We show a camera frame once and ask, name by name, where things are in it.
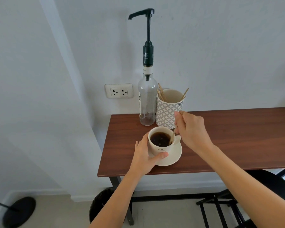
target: wall outlet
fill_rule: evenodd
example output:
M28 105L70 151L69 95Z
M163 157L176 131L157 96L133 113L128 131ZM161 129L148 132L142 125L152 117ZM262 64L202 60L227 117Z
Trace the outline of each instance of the wall outlet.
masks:
M132 84L107 84L105 85L107 98L132 98Z

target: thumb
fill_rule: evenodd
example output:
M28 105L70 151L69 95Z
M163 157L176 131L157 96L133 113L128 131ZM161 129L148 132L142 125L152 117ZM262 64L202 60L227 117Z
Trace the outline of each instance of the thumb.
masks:
M175 116L175 125L177 125L179 132L182 133L183 131L186 130L186 124L184 122L183 116L177 111L174 112L174 116Z
M162 160L162 159L164 159L165 157L168 157L168 156L169 156L168 152L161 152L161 153L159 153L158 155L156 155L155 157L152 158L152 162L155 165L160 160Z

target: black bottle cap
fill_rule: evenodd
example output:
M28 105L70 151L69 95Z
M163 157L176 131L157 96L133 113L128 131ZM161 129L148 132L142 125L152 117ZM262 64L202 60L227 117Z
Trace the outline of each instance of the black bottle cap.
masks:
M143 46L143 55L142 55L143 56L142 62L144 66L153 65L154 47L152 45L152 42L150 41L150 24L151 24L151 17L153 14L154 14L154 9L148 8L129 15L129 20L140 15L145 15L147 18L147 40L145 42L145 45Z

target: forearm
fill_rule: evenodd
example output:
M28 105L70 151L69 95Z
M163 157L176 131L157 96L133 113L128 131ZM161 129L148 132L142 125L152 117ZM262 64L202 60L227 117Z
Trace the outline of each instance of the forearm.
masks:
M93 220L90 228L122 227L132 194L139 180L139 176L128 172L108 202Z
M250 176L214 146L198 152L259 228L285 227L285 200Z

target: brown tabletop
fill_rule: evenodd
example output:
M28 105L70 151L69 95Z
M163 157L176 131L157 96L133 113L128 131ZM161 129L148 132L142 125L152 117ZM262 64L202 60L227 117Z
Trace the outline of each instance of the brown tabletop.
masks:
M285 107L190 112L205 119L213 143L245 170L285 168ZM143 126L138 114L112 115L98 177L124 176L135 141L157 126ZM208 172L213 169L182 141L182 156L173 165L155 166L148 174Z

